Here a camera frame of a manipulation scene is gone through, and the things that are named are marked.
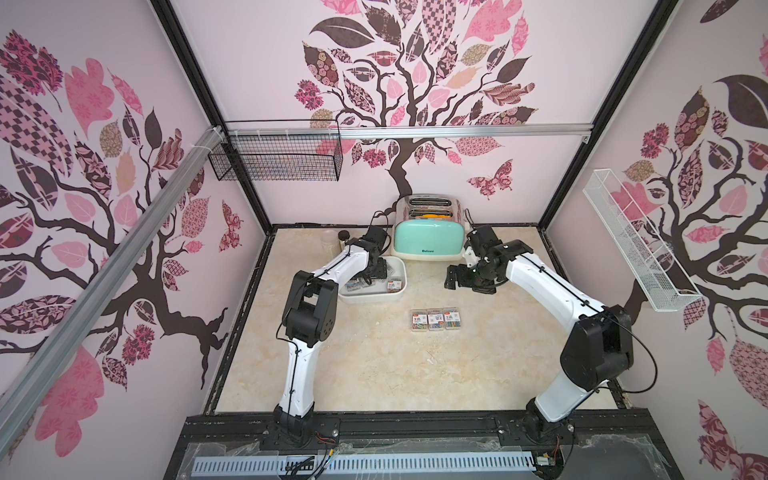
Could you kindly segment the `mint green toaster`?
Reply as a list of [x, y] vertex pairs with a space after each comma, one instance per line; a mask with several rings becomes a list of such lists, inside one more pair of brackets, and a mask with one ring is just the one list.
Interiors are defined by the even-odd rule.
[[392, 252], [414, 261], [459, 260], [464, 250], [466, 220], [458, 199], [437, 194], [411, 194], [396, 203]]

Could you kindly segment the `paper clip box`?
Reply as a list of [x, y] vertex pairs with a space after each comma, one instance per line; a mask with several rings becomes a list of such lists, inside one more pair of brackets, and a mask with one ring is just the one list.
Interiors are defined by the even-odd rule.
[[429, 330], [428, 313], [425, 310], [412, 310], [410, 312], [411, 331], [426, 332]]
[[456, 308], [446, 308], [442, 311], [446, 330], [459, 329], [462, 326], [461, 315]]
[[441, 331], [445, 329], [445, 317], [441, 309], [427, 311], [427, 326], [429, 331]]

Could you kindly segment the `white plastic storage box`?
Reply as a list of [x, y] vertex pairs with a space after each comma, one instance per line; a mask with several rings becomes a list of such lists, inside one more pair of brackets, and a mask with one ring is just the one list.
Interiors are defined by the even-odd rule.
[[367, 282], [363, 277], [347, 282], [339, 290], [339, 298], [347, 304], [372, 304], [399, 300], [407, 288], [407, 271], [403, 260], [385, 256], [386, 275]]

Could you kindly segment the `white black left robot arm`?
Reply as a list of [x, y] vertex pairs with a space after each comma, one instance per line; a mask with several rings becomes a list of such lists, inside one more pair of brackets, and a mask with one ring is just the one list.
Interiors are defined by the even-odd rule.
[[314, 426], [314, 379], [324, 342], [336, 322], [340, 288], [356, 277], [371, 280], [386, 272], [386, 229], [373, 225], [325, 265], [298, 271], [291, 282], [275, 337], [287, 344], [284, 390], [273, 416], [289, 438], [306, 442]]

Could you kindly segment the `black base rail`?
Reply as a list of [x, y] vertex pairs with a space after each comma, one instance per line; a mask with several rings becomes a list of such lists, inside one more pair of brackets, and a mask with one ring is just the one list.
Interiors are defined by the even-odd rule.
[[677, 479], [680, 470], [645, 409], [578, 410], [552, 443], [529, 442], [521, 410], [320, 412], [306, 442], [289, 438], [266, 413], [187, 419], [165, 471], [190, 477], [198, 457], [328, 453], [529, 452], [533, 472], [332, 475], [276, 479]]

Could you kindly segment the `black-lidded spice jar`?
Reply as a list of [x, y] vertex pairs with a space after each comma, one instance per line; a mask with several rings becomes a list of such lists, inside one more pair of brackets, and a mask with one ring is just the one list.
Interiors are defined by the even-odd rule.
[[353, 237], [349, 230], [339, 230], [337, 233], [337, 239], [341, 252], [345, 252], [353, 241]]

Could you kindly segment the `clear plastic jar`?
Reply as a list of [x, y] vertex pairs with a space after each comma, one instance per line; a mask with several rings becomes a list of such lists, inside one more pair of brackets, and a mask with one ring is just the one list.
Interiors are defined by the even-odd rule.
[[326, 262], [333, 260], [341, 253], [342, 247], [336, 230], [324, 230], [321, 233], [321, 249]]

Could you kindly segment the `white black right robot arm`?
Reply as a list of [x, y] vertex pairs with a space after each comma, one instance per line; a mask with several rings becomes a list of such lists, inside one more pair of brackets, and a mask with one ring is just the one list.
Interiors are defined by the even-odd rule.
[[528, 401], [519, 421], [529, 442], [554, 442], [571, 414], [601, 391], [609, 393], [617, 408], [627, 407], [617, 377], [633, 366], [638, 339], [622, 306], [608, 306], [580, 291], [528, 244], [503, 242], [490, 226], [470, 230], [462, 253], [463, 262], [446, 269], [446, 289], [492, 295], [514, 284], [538, 301], [567, 334], [559, 372], [546, 390]]

